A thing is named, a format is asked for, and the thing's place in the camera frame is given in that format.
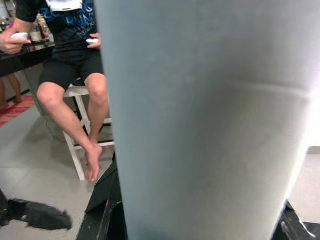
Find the seated person left hand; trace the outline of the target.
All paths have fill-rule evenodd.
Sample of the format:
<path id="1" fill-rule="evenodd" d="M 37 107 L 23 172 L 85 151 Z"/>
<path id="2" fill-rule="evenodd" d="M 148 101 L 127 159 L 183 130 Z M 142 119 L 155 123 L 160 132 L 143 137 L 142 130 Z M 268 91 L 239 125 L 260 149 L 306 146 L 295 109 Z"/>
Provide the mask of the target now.
<path id="1" fill-rule="evenodd" d="M 99 33 L 93 33 L 90 35 L 90 38 L 86 40 L 86 43 L 88 44 L 88 48 L 90 49 L 100 49 L 101 48 L 101 40 L 100 40 L 100 34 Z"/>

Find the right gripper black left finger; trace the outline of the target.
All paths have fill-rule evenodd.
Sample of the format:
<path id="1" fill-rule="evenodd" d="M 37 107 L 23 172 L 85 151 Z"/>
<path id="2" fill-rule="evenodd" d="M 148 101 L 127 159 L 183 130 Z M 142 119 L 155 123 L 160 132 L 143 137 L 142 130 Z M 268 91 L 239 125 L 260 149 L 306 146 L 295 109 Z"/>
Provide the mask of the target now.
<path id="1" fill-rule="evenodd" d="M 127 240 L 116 155 L 94 186 L 76 237 L 78 240 Z"/>

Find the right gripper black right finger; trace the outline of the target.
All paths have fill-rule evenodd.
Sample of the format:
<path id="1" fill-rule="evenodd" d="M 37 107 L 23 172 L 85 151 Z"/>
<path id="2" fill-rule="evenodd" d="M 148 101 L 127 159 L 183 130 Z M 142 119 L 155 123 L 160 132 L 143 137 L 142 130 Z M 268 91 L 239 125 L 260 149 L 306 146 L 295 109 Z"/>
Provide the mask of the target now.
<path id="1" fill-rule="evenodd" d="M 272 240 L 320 240 L 320 224 L 302 222 L 287 200 Z"/>

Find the seated person right hand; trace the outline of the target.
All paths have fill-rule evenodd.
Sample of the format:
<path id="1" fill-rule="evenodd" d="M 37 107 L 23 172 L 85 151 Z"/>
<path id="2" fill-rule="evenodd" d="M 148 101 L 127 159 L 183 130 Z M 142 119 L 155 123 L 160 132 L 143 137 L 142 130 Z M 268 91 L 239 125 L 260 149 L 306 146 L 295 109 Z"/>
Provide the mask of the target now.
<path id="1" fill-rule="evenodd" d="M 8 28 L 0 34 L 0 50 L 6 54 L 14 55 L 19 53 L 24 45 L 31 44 L 31 41 L 25 38 L 13 39 L 12 35 L 16 33 L 16 29 Z"/>

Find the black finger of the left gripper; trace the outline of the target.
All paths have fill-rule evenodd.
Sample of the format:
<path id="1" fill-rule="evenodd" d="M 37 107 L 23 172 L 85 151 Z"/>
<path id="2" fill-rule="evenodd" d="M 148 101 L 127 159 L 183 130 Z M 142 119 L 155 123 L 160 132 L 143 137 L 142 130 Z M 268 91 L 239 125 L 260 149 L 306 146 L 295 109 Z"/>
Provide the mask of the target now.
<path id="1" fill-rule="evenodd" d="M 10 199 L 7 213 L 9 220 L 27 223 L 31 228 L 69 231 L 73 227 L 72 218 L 67 211 L 40 202 Z"/>

